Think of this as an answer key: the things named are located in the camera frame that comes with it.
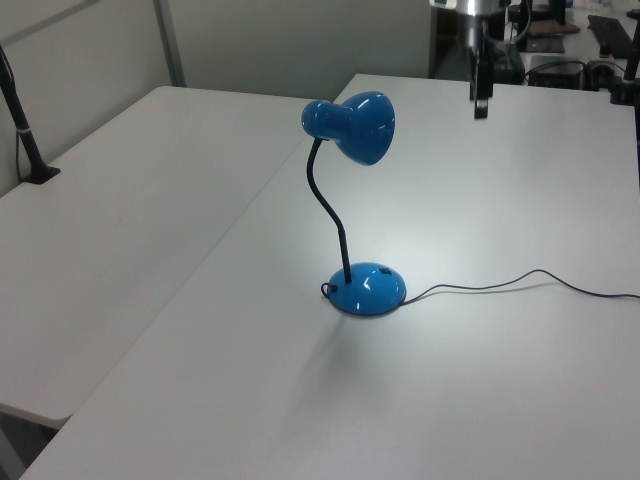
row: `lamp base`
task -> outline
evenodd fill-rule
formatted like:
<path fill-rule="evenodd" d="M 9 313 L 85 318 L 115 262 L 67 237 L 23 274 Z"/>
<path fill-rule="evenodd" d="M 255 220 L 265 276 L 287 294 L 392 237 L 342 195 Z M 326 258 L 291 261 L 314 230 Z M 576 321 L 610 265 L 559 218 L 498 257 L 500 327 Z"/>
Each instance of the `lamp base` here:
<path fill-rule="evenodd" d="M 398 308 L 407 295 L 400 274 L 379 263 L 351 265 L 351 279 L 351 283 L 345 283 L 344 270 L 340 269 L 327 288 L 333 306 L 351 315 L 384 315 Z"/>

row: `blue lamp shade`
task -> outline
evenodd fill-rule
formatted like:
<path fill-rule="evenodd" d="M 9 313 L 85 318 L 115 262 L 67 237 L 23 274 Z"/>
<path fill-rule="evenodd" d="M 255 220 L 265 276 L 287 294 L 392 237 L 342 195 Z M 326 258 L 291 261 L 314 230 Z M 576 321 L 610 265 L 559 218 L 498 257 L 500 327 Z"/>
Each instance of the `blue lamp shade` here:
<path fill-rule="evenodd" d="M 365 92 L 342 105 L 311 102 L 302 112 L 302 127 L 312 137 L 334 141 L 351 160 L 374 165 L 391 145 L 395 113 L 386 95 Z"/>

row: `desk lamp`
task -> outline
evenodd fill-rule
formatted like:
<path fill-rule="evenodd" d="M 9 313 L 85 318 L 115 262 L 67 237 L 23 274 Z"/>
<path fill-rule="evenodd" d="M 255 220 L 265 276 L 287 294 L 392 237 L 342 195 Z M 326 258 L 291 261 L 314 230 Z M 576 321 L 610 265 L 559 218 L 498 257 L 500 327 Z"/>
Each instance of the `desk lamp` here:
<path fill-rule="evenodd" d="M 316 100 L 302 112 L 302 127 L 315 138 L 307 162 L 309 187 L 338 227 L 342 254 L 342 269 L 331 277 L 323 293 L 336 308 L 352 315 L 389 313 L 406 296 L 404 280 L 395 270 L 379 263 L 349 263 L 342 221 L 318 190 L 313 165 L 323 140 L 334 141 L 342 153 L 361 165 L 376 164 L 393 139 L 393 105 L 379 92 L 360 93 L 342 105 Z"/>

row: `wall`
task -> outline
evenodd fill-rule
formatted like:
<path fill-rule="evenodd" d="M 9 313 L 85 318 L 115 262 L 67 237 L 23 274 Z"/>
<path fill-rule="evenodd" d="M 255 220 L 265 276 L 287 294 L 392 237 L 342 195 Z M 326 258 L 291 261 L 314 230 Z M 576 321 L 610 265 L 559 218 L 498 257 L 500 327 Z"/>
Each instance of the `wall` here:
<path fill-rule="evenodd" d="M 333 99 L 356 73 L 428 74 L 428 0 L 165 4 L 189 87 Z"/>
<path fill-rule="evenodd" d="M 155 87 L 170 84 L 152 0 L 100 0 L 5 53 L 47 163 Z M 21 157 L 24 175 L 22 149 Z M 14 161 L 15 128 L 2 99 L 0 195 L 17 184 Z"/>

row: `black stand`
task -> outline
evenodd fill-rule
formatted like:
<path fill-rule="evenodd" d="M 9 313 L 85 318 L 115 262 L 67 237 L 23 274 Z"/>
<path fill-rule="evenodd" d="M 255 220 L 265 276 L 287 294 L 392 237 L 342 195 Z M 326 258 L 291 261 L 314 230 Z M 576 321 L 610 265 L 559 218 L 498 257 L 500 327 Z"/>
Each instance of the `black stand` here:
<path fill-rule="evenodd" d="M 344 231 L 344 226 L 342 225 L 342 221 L 340 217 L 336 214 L 336 212 L 331 208 L 329 202 L 325 200 L 325 198 L 318 190 L 316 185 L 316 181 L 313 178 L 313 164 L 316 161 L 316 155 L 318 154 L 318 149 L 320 148 L 320 144 L 322 140 L 316 138 L 313 141 L 313 146 L 311 147 L 311 152 L 309 152 L 309 160 L 307 161 L 307 181 L 309 182 L 309 187 L 311 187 L 311 191 L 316 196 L 320 205 L 324 207 L 327 211 L 331 219 L 335 222 L 336 227 L 338 227 L 338 239 L 340 240 L 340 254 L 342 255 L 342 269 L 344 271 L 344 283 L 351 283 L 351 265 L 349 264 L 349 251 L 347 250 L 347 234 Z"/>
<path fill-rule="evenodd" d="M 640 20 L 640 10 L 631 10 L 627 13 L 629 18 Z M 640 23 L 636 23 L 636 31 L 631 42 L 631 53 L 627 61 L 627 68 L 622 78 L 614 77 L 609 91 L 611 103 L 614 105 L 637 105 L 640 93 L 640 82 L 636 80 L 636 72 L 640 61 Z"/>
<path fill-rule="evenodd" d="M 23 181 L 42 185 L 60 173 L 60 169 L 49 167 L 40 156 L 40 151 L 38 150 L 36 140 L 33 137 L 33 133 L 31 133 L 31 127 L 29 127 L 29 122 L 27 122 L 27 117 L 18 99 L 14 79 L 5 58 L 4 51 L 2 51 L 2 47 L 0 47 L 0 88 L 2 88 L 2 94 L 13 117 L 13 122 L 16 125 L 16 132 L 22 140 L 24 149 L 29 157 L 29 162 L 31 163 L 31 174 L 25 177 Z"/>

